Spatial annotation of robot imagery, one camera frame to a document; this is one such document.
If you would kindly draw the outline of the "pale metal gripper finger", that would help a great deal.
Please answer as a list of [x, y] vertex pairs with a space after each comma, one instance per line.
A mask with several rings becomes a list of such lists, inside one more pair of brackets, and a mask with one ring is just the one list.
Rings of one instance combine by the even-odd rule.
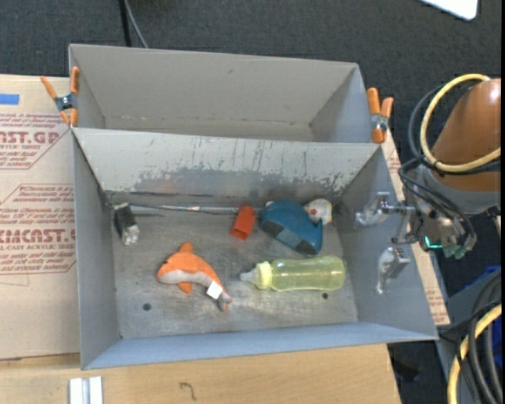
[[369, 227], [385, 221], [389, 215], [389, 197], [389, 192], [377, 192], [361, 210], [355, 212], [354, 224], [357, 227]]
[[389, 246], [382, 252], [377, 265], [376, 291], [383, 295], [390, 280], [395, 279], [410, 263], [410, 258], [401, 247]]

